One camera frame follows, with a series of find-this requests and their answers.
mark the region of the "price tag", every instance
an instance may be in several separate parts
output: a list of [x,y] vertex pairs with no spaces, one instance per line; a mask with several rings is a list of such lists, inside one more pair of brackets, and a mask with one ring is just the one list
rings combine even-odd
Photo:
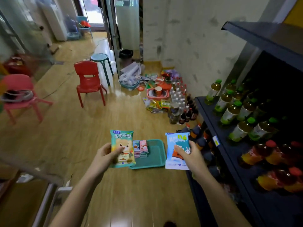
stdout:
[[212,140],[214,141],[214,144],[215,144],[216,146],[219,146],[219,145],[220,145],[220,143],[219,143],[219,141],[218,141],[216,135],[212,138]]

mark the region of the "green snack bag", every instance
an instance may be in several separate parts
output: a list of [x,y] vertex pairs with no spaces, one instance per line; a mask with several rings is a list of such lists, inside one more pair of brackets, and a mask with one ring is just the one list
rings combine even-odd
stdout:
[[119,131],[111,130],[112,135],[112,151],[123,147],[124,150],[118,157],[114,160],[111,167],[119,168],[126,166],[134,166],[136,164],[134,160],[134,147],[132,144],[132,136],[134,131]]

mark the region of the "chair leg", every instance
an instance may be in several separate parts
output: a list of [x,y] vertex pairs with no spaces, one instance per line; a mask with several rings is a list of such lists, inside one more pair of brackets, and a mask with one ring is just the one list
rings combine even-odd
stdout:
[[100,90],[101,97],[102,97],[102,100],[103,100],[103,105],[105,106],[105,99],[104,99],[102,88],[99,88],[99,90]]
[[33,106],[33,109],[35,110],[36,114],[37,114],[37,117],[39,119],[39,122],[42,122],[43,121],[43,116],[41,115],[40,111],[39,111],[39,108],[37,107],[37,104],[36,103],[33,103],[32,104]]
[[104,63],[104,61],[103,61],[103,62],[101,61],[100,63],[101,63],[102,66],[103,66],[103,70],[104,70],[104,74],[105,74],[105,78],[106,78],[107,85],[110,86],[111,84],[110,84],[109,79],[108,79],[108,76],[107,76],[107,72],[106,72],[106,68],[105,68],[105,63]]
[[47,103],[47,104],[49,104],[49,105],[53,105],[53,102],[51,102],[51,101],[47,101],[47,100],[43,100],[43,99],[39,99],[39,98],[37,98],[36,99],[38,102],[42,102],[42,103]]
[[107,94],[107,90],[106,90],[106,88],[102,84],[101,84],[101,88],[103,88],[104,91],[105,91],[105,93]]
[[16,120],[15,118],[13,117],[12,113],[10,110],[6,110],[7,114],[9,115],[9,118],[11,119],[11,121],[13,122],[13,124],[15,125],[16,124]]
[[109,68],[111,69],[112,76],[113,76],[113,75],[114,75],[114,73],[113,73],[113,70],[112,70],[111,62],[109,62],[109,58],[107,58],[107,61],[108,61],[108,65],[109,65]]
[[81,95],[80,95],[80,93],[79,93],[78,91],[77,91],[77,93],[78,93],[78,97],[79,97],[79,100],[80,100],[81,107],[83,107],[83,103],[82,103]]

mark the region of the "red plastic chair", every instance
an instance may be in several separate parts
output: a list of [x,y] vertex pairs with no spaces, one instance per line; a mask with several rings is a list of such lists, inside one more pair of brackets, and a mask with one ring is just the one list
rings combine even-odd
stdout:
[[52,105],[53,103],[50,101],[39,99],[37,97],[37,94],[34,91],[34,85],[32,84],[30,77],[27,75],[23,75],[23,74],[11,74],[11,75],[5,76],[3,78],[3,81],[6,84],[6,87],[8,90],[15,90],[15,91],[30,90],[34,93],[34,97],[29,101],[23,101],[20,103],[4,103],[4,109],[6,110],[11,121],[13,122],[13,124],[16,124],[16,120],[14,119],[10,110],[21,109],[21,108],[30,107],[30,106],[32,106],[34,108],[34,110],[37,114],[37,117],[39,119],[39,122],[42,122],[43,116],[41,115],[41,113],[37,107],[37,103],[43,102],[43,103],[47,103],[49,105]]
[[105,106],[104,95],[102,89],[107,94],[107,90],[101,84],[99,79],[99,71],[97,63],[92,61],[80,61],[74,64],[77,75],[80,78],[80,85],[77,86],[77,93],[80,100],[81,107],[83,107],[80,93],[89,93],[100,91],[103,105]]

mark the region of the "small snack packet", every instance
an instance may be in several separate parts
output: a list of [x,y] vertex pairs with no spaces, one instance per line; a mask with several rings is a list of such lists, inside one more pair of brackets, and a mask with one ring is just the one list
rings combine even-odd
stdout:
[[177,145],[186,153],[190,154],[189,133],[165,133],[165,135],[167,136],[167,159],[165,168],[189,170],[182,156],[179,155],[174,148],[174,145]]
[[134,147],[132,141],[133,134],[134,131],[111,130],[112,151],[121,146],[124,148],[123,152],[114,160],[114,164],[112,164],[111,167],[119,168],[134,166],[136,164],[134,160]]

